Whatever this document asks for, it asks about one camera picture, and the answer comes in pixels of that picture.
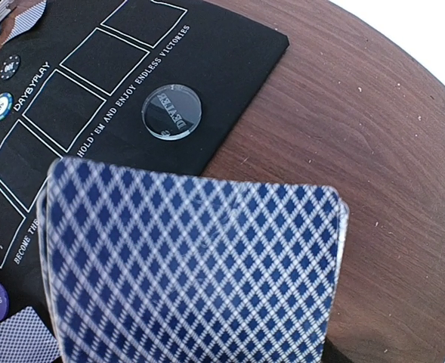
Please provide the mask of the dark dealer button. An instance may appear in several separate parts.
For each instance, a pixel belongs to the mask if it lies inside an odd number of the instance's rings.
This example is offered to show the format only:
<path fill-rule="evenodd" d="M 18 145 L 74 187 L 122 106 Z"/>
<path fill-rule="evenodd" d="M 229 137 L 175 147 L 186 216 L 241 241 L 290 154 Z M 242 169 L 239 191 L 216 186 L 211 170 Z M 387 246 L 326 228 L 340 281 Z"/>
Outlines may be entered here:
<path fill-rule="evenodd" d="M 202 102 L 198 94 L 185 85 L 163 85 L 145 99 L 141 119 L 153 137 L 162 141 L 178 141 L 199 126 Z"/>

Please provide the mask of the blue green fifty chip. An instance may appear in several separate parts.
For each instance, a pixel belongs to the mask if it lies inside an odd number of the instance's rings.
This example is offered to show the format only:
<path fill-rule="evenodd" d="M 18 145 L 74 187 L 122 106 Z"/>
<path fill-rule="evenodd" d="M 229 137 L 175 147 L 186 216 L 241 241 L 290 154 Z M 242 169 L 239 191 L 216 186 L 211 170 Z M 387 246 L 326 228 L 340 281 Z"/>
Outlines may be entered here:
<path fill-rule="evenodd" d="M 4 92 L 0 94 L 0 121 L 5 119 L 11 112 L 14 104 L 14 98 L 11 93 Z"/>

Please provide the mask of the blue backed playing card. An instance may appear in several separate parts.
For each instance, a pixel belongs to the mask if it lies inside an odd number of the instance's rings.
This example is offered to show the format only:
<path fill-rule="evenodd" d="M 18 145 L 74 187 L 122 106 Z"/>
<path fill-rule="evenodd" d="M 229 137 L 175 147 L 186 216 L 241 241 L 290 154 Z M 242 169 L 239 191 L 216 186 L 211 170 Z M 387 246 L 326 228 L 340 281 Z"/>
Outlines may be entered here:
<path fill-rule="evenodd" d="M 47 1 L 37 1 L 33 6 L 18 14 L 14 18 L 14 27 L 6 38 L 9 42 L 13 38 L 31 30 L 44 15 Z"/>

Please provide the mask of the black hundred chip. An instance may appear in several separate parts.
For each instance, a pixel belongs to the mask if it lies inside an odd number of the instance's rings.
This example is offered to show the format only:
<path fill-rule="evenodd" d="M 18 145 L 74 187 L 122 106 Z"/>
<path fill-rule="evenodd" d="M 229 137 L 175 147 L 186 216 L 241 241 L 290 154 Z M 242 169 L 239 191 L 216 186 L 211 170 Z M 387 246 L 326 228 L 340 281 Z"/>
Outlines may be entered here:
<path fill-rule="evenodd" d="M 1 79 L 7 80 L 13 77 L 20 67 L 20 62 L 20 56 L 17 54 L 13 54 L 8 59 L 6 59 L 0 69 Z"/>

